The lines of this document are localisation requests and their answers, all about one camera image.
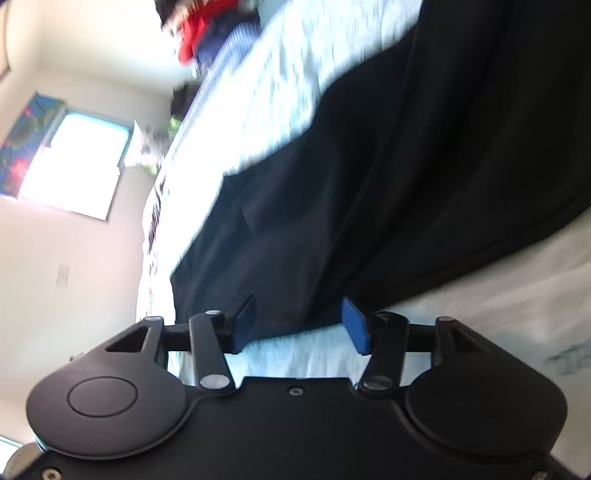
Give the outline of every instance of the floral curtain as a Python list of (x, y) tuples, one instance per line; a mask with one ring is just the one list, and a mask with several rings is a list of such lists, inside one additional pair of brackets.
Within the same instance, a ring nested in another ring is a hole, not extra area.
[(38, 93), (31, 99), (0, 148), (0, 194), (18, 197), (33, 158), (65, 107), (62, 100)]

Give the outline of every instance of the mattress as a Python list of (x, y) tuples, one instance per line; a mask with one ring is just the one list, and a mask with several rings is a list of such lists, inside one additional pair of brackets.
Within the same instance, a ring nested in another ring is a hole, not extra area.
[[(351, 3), (346, 11), (339, 0), (288, 3), (192, 115), (163, 167), (160, 224), (144, 264), (138, 318), (153, 314), (174, 323), (170, 274), (199, 233), (223, 175), (248, 168), (306, 129), (328, 85), (399, 39), (420, 6), (414, 0)], [(391, 308), (413, 323), (454, 316), (556, 382), (569, 416), (553, 453), (583, 476), (591, 471), (590, 235), (586, 212), (544, 242)], [(226, 359), (237, 384), (244, 376), (356, 382), (369, 361), (342, 326), (253, 342)], [(429, 364), (429, 355), (408, 354), (403, 384)], [(172, 355), (169, 369), (194, 381), (184, 355)]]

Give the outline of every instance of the red flower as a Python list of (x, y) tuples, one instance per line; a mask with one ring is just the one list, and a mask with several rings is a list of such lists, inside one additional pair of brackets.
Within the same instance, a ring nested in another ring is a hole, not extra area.
[(12, 164), (12, 167), (10, 167), (10, 175), (16, 179), (22, 180), (25, 178), (28, 169), (29, 164), (27, 161), (20, 158)]

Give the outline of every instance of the pillow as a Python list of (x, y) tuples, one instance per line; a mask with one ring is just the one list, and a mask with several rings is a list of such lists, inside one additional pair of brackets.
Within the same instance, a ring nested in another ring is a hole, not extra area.
[(134, 122), (134, 133), (123, 160), (124, 165), (142, 166), (150, 174), (157, 175), (171, 143), (168, 129), (141, 128)]

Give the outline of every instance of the pile of clothes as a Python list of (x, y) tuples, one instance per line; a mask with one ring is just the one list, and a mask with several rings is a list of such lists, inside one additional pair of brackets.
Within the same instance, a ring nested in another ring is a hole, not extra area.
[(182, 64), (201, 73), (213, 63), (230, 33), (241, 23), (259, 24), (255, 8), (241, 0), (155, 0), (163, 31), (175, 39)]

